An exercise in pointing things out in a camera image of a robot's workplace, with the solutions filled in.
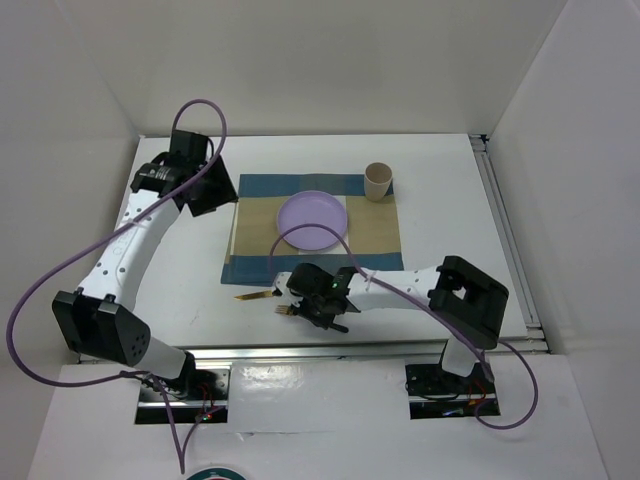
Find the gold fork dark handle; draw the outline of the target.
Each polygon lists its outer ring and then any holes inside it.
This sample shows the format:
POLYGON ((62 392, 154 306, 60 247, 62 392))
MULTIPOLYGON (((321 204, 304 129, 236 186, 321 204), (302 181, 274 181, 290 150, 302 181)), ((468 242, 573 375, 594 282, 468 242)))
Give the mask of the gold fork dark handle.
POLYGON ((295 305, 278 305, 274 312, 278 315, 292 317, 298 315, 299 309, 295 305))

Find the gold knife dark handle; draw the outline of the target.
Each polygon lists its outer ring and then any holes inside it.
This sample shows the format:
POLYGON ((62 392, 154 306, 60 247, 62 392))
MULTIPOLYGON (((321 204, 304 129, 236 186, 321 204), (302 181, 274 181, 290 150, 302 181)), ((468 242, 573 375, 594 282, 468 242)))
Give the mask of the gold knife dark handle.
POLYGON ((257 300, 264 298, 271 298, 276 296, 276 292, 274 290, 263 290, 258 292, 246 293, 235 296, 235 299, 240 301, 249 301, 249 300, 257 300))

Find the blue and beige cloth placemat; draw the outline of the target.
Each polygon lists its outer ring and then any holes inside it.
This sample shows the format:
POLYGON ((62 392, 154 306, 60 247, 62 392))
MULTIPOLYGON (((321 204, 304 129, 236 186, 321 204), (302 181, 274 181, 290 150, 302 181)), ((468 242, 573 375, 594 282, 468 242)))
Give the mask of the blue and beige cloth placemat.
POLYGON ((402 270, 392 187, 372 202, 362 174, 242 174, 221 282, 267 286, 312 263, 334 273, 349 256, 373 270, 402 270))

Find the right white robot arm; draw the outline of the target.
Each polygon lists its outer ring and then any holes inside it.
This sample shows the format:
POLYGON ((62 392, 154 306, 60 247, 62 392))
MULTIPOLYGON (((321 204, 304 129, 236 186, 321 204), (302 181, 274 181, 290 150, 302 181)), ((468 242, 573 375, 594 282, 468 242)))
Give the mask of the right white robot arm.
POLYGON ((441 388, 460 391, 476 364, 489 381, 494 380, 485 353, 498 345, 509 291, 459 256, 447 256, 439 266, 405 271, 343 267, 330 274, 302 263, 277 274, 273 288, 289 302, 287 314, 341 333, 348 328, 336 320, 345 314, 425 313, 450 333, 436 369, 441 388))

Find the beige plastic cup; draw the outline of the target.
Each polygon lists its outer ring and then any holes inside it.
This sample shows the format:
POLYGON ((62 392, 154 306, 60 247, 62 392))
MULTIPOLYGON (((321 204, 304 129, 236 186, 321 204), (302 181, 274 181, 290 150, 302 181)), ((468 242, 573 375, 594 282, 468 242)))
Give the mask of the beige plastic cup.
POLYGON ((364 173, 365 197, 372 202, 378 202, 386 195, 393 174, 391 168, 382 162, 369 164, 364 173))

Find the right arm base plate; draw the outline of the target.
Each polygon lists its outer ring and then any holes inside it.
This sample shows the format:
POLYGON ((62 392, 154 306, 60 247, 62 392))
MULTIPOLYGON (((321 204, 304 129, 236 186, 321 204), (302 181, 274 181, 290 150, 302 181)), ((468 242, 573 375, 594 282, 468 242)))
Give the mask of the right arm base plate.
POLYGON ((468 377, 444 371, 439 364, 405 366, 405 390, 412 420, 499 416, 496 388, 479 364, 468 377))

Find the lilac plastic plate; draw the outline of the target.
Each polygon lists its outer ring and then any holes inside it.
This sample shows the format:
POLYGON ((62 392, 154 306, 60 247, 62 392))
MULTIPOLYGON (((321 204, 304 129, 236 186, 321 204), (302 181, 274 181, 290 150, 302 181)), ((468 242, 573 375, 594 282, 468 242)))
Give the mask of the lilac plastic plate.
POLYGON ((303 251, 319 251, 333 247, 347 232, 346 207, 335 196, 309 190, 289 197, 276 216, 278 232, 290 231, 283 239, 292 247, 303 251))

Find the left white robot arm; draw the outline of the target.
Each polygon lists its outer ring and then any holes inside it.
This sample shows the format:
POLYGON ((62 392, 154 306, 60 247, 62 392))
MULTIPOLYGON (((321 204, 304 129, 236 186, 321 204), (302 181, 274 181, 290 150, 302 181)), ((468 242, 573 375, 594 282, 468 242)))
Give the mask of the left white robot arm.
POLYGON ((204 135, 173 131, 168 151, 133 177, 121 219, 126 232, 107 244, 75 291, 60 291, 52 302, 70 350, 150 372, 176 399, 215 377, 198 370, 192 354, 155 339, 134 308, 144 274, 182 210, 198 217, 238 200, 223 161, 206 165, 212 147, 204 135))

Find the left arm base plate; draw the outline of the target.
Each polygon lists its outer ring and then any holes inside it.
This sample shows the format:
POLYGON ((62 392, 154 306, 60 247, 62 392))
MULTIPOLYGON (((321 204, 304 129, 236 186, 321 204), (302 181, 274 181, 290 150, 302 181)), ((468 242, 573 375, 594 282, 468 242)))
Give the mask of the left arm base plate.
MULTIPOLYGON (((228 421, 231 367, 214 365, 199 368, 195 384, 178 392, 161 381, 174 422, 178 425, 224 424, 228 421)), ((136 425, 168 425, 164 397, 151 379, 145 379, 139 390, 134 423, 136 425)))

